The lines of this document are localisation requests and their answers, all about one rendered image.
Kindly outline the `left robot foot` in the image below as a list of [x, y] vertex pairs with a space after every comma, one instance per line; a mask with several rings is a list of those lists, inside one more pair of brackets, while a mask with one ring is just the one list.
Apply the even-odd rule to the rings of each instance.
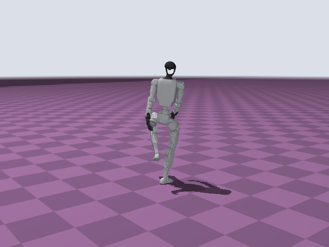
[[160, 159], [160, 155], [156, 153], [153, 160], [154, 161], [159, 161], [159, 159]]

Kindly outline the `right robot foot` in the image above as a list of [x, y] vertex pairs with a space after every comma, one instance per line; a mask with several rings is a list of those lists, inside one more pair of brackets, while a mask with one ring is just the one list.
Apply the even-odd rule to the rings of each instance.
[[170, 178], [165, 179], [165, 177], [160, 179], [160, 184], [165, 184], [165, 183], [170, 183], [170, 182], [173, 182], [173, 179], [170, 179]]

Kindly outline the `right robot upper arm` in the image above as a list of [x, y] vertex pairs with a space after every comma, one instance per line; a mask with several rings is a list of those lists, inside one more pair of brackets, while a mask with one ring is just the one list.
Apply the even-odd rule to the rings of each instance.
[[175, 100], [175, 103], [181, 104], [182, 97], [184, 95], [184, 88], [185, 88], [185, 83], [182, 81], [177, 81], [177, 87], [178, 87], [178, 92], [177, 92], [177, 97]]

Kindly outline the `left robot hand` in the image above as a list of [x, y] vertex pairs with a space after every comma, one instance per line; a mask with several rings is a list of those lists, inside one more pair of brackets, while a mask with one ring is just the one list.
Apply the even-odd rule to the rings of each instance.
[[146, 120], [147, 120], [147, 126], [148, 126], [148, 129], [150, 130], [150, 131], [153, 131], [152, 129], [153, 129], [153, 127], [151, 127], [150, 126], [150, 113], [147, 113], [147, 116], [145, 117], [146, 118]]

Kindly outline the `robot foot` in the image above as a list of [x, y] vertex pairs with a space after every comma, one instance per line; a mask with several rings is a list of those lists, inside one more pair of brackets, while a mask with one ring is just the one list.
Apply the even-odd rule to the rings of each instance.
[[154, 161], [159, 161], [159, 159], [160, 159], [160, 155], [156, 153], [153, 160]]
[[165, 179], [165, 177], [160, 179], [160, 184], [165, 184], [165, 183], [170, 183], [170, 182], [173, 182], [173, 179], [170, 179], [170, 178]]

